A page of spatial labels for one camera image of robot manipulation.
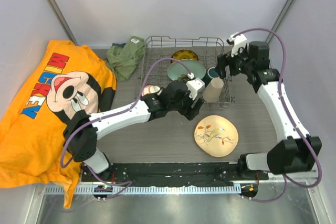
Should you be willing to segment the light green flower plate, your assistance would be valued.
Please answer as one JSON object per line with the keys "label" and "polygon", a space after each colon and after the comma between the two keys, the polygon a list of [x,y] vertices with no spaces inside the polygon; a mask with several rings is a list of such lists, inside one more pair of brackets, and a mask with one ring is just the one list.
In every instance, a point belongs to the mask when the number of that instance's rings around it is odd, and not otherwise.
{"label": "light green flower plate", "polygon": [[[196,78],[202,79],[205,76],[206,68],[200,61],[184,59],[181,60],[181,62],[187,66],[187,68]],[[177,80],[179,77],[182,77],[182,75],[186,76],[187,74],[188,70],[182,64],[177,62],[171,63],[167,69],[167,76],[173,81]]]}

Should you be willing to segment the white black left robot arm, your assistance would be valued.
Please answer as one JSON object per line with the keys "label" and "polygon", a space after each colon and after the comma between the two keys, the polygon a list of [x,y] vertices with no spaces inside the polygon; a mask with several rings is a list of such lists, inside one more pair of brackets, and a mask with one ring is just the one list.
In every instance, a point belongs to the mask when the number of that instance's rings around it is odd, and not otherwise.
{"label": "white black left robot arm", "polygon": [[139,99],[123,107],[93,114],[80,110],[64,130],[63,152],[69,152],[71,161],[84,163],[98,180],[105,182],[111,177],[112,169],[105,154],[97,148],[99,139],[130,125],[163,118],[171,111],[191,121],[204,103],[198,96],[204,87],[199,78],[173,81],[165,88],[146,86]]}

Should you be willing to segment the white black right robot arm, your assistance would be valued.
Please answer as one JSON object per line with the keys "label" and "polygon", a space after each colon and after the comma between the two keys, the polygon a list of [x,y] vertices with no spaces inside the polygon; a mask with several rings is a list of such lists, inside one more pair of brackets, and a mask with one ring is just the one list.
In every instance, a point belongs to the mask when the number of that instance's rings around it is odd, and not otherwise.
{"label": "white black right robot arm", "polygon": [[258,94],[275,127],[278,143],[266,153],[243,154],[237,166],[242,179],[250,179],[256,170],[275,175],[311,171],[322,143],[302,126],[285,94],[284,84],[277,69],[271,68],[269,45],[263,41],[228,39],[231,50],[217,57],[216,72],[221,78],[244,74]]}

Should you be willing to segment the cream bird painted plate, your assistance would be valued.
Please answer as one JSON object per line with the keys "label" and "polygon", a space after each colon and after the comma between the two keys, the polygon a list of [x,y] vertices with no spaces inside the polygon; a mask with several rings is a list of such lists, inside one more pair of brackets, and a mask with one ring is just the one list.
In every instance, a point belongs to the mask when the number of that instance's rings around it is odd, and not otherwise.
{"label": "cream bird painted plate", "polygon": [[194,130],[195,143],[212,157],[228,156],[236,148],[238,140],[234,124],[219,115],[201,119]]}

